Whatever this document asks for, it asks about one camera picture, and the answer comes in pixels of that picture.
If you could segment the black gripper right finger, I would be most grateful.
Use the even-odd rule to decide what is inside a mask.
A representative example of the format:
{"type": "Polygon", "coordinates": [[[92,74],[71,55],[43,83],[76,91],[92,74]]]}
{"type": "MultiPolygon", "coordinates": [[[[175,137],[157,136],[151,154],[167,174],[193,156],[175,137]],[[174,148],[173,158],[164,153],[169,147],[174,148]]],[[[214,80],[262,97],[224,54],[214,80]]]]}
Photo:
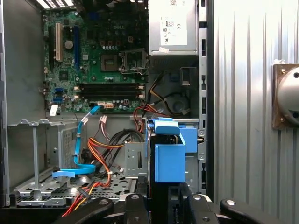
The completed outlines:
{"type": "Polygon", "coordinates": [[[185,222],[187,224],[285,224],[247,203],[225,198],[214,204],[203,194],[192,193],[185,185],[185,222]]]}

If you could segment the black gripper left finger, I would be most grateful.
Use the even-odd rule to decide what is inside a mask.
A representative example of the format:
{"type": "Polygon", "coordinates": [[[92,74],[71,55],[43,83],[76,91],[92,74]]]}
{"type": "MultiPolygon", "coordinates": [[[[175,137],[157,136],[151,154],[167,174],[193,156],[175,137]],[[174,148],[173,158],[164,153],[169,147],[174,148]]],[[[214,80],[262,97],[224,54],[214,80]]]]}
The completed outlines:
{"type": "Polygon", "coordinates": [[[136,192],[121,195],[114,203],[99,197],[62,218],[63,224],[149,224],[147,210],[148,181],[138,177],[136,192]]]}

